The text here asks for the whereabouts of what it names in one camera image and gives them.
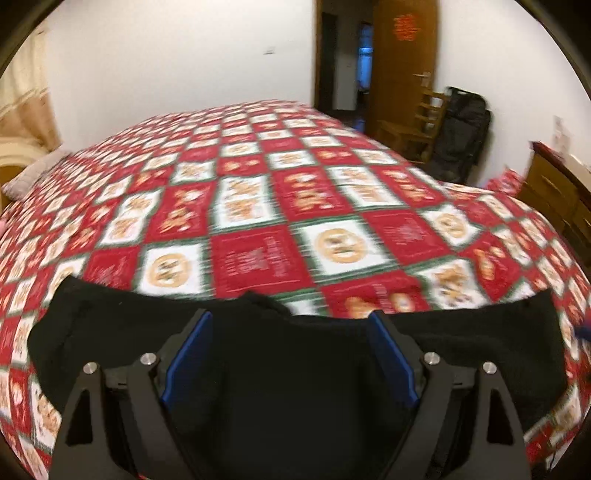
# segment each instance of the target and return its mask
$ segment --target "black fabric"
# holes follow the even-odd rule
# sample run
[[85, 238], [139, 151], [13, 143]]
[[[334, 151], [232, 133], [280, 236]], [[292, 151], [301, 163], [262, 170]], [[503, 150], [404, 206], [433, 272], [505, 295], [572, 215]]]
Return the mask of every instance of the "black fabric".
[[437, 180], [466, 183], [478, 163], [491, 124], [486, 100], [476, 93], [448, 87], [450, 95], [431, 160], [423, 166]]
[[[408, 413], [390, 399], [364, 320], [291, 316], [254, 293], [181, 301], [68, 277], [28, 341], [41, 388], [63, 411], [86, 362], [118, 367], [158, 351], [198, 308], [213, 313], [216, 361], [186, 387], [171, 416], [221, 478], [377, 476]], [[549, 291], [479, 310], [392, 319], [424, 351], [436, 351], [448, 363], [499, 365], [524, 429], [566, 390], [563, 341]]]

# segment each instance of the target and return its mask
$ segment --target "open door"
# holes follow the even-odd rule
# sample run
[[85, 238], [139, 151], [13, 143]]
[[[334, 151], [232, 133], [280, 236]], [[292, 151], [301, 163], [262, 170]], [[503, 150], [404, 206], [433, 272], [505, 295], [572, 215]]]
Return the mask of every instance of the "open door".
[[439, 0], [378, 0], [366, 133], [379, 120], [412, 126], [437, 61]]

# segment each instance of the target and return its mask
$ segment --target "beige curtain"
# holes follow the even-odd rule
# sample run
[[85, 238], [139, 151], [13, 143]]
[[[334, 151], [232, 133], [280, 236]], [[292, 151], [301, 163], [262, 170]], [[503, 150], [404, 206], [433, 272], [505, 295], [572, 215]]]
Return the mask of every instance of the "beige curtain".
[[45, 29], [38, 27], [0, 78], [0, 137], [35, 139], [52, 151], [61, 141], [44, 71]]

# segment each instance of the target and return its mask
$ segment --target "white wall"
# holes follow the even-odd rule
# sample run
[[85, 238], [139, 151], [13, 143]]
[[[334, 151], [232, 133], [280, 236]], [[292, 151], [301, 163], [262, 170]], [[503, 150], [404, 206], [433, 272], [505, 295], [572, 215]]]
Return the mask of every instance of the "white wall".
[[335, 110], [357, 107], [357, 60], [359, 24], [373, 23], [372, 0], [323, 0], [322, 10], [337, 15], [337, 52], [335, 71]]
[[494, 115], [492, 143], [478, 183], [504, 165], [524, 173], [529, 141], [551, 144], [564, 118], [571, 153], [591, 163], [591, 101], [548, 32], [515, 0], [440, 0], [436, 90], [481, 94]]
[[47, 21], [48, 84], [71, 148], [158, 113], [312, 102], [314, 0], [66, 0]]

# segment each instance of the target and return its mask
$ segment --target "drawer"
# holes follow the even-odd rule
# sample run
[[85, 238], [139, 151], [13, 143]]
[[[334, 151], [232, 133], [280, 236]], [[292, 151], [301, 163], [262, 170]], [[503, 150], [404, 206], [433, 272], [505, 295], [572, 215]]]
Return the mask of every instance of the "drawer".
[[527, 183], [562, 219], [570, 220], [579, 201], [579, 193], [577, 187], [555, 166], [544, 157], [534, 155]]
[[521, 191], [517, 196], [519, 200], [529, 205], [533, 209], [544, 215], [557, 232], [562, 233], [564, 230], [564, 220], [562, 217], [530, 187], [528, 183], [521, 186]]
[[579, 232], [591, 243], [591, 210], [583, 205], [582, 202], [579, 202], [572, 223], [576, 225]]

